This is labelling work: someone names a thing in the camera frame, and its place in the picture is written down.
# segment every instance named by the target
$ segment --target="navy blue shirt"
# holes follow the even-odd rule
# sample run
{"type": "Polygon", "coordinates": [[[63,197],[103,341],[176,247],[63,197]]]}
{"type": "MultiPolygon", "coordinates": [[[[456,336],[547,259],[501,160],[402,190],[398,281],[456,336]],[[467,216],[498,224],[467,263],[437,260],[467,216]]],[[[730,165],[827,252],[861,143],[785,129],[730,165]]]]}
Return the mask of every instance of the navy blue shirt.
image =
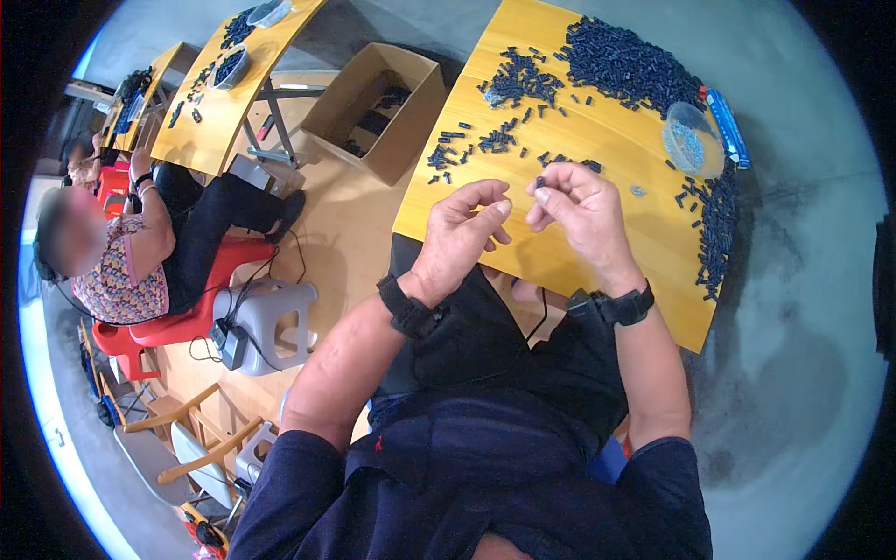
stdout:
{"type": "Polygon", "coordinates": [[[643,446],[610,486],[585,472],[592,438],[513,389],[409,399],[344,457],[289,431],[228,557],[470,558],[486,532],[533,558],[712,556],[690,443],[643,446]]]}

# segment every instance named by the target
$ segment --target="black wrist strap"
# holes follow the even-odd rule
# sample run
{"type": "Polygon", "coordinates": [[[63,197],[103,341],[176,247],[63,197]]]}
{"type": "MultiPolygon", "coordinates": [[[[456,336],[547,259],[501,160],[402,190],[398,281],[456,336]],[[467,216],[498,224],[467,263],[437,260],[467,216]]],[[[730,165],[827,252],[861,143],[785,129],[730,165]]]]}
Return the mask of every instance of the black wrist strap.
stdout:
{"type": "Polygon", "coordinates": [[[392,328],[412,340],[423,340],[429,336],[444,317],[439,306],[429,309],[419,300],[407,297],[391,274],[377,282],[376,287],[386,309],[392,314],[392,328]]]}
{"type": "Polygon", "coordinates": [[[585,321],[596,320],[609,325],[619,323],[627,327],[640,323],[654,304],[650,282],[646,278],[644,281],[647,288],[643,292],[633,289],[624,296],[615,298],[600,291],[589,294],[578,289],[566,304],[567,313],[585,321]]]}
{"type": "Polygon", "coordinates": [[[140,175],[139,177],[137,177],[137,180],[134,181],[134,191],[137,191],[139,193],[140,192],[140,183],[142,183],[143,181],[146,181],[146,180],[152,181],[152,173],[151,172],[144,173],[144,174],[140,175]]]}

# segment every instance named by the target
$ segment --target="hand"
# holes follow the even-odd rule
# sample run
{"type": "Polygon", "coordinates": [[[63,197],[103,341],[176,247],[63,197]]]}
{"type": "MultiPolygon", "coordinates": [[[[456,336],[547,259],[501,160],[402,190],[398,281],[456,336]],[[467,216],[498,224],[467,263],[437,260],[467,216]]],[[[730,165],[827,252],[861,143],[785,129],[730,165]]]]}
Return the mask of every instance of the hand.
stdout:
{"type": "Polygon", "coordinates": [[[423,249],[410,272],[398,280],[406,296],[432,309],[461,286],[483,250],[494,251],[495,241],[511,242],[501,226],[512,208],[504,196],[508,187],[497,179],[476,181],[433,206],[423,249]],[[474,211],[478,206],[485,208],[474,211]]]}
{"type": "Polygon", "coordinates": [[[616,186],[577,163],[552,163],[541,176],[544,187],[537,189],[536,181],[526,187],[536,199],[526,215],[532,231],[559,222],[569,245],[594,267],[611,297],[642,289],[644,277],[625,236],[616,186]]]}
{"type": "Polygon", "coordinates": [[[146,148],[137,148],[134,150],[134,153],[131,154],[131,183],[136,181],[140,176],[146,175],[150,172],[150,164],[152,163],[152,158],[150,157],[150,153],[146,148]]]}

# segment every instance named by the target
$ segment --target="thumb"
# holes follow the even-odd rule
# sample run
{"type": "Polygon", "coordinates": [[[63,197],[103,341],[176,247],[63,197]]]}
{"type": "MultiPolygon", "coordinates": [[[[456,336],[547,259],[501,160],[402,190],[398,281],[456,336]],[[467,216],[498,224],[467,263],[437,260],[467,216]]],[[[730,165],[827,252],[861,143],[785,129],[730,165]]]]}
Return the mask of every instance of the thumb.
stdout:
{"type": "Polygon", "coordinates": [[[489,237],[507,220],[512,207],[513,203],[509,200],[494,202],[480,210],[467,223],[481,236],[489,237]]]}
{"type": "Polygon", "coordinates": [[[571,220],[576,212],[576,203],[556,189],[539,188],[535,191],[535,199],[551,218],[562,225],[571,220]]]}

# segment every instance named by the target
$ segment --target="red stool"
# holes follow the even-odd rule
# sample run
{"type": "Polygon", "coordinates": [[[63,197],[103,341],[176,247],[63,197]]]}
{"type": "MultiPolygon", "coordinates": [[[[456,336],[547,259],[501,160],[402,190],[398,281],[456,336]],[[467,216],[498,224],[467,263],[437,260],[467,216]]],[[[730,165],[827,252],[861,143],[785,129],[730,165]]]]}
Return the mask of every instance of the red stool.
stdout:
{"type": "Polygon", "coordinates": [[[249,237],[224,237],[221,241],[215,262],[211,266],[209,279],[205,283],[207,290],[199,302],[184,314],[166,315],[132,326],[131,337],[144,347],[165,346],[189,342],[197,336],[209,338],[211,329],[211,307],[218,290],[230,285],[233,271],[241,264],[266,261],[274,254],[274,246],[263,239],[249,237]]]}
{"type": "Polygon", "coordinates": [[[140,363],[140,354],[144,347],[134,342],[127,327],[115,327],[106,323],[94,323],[90,329],[97,346],[107,356],[115,356],[118,368],[128,381],[142,381],[160,377],[158,370],[144,372],[140,363]]]}

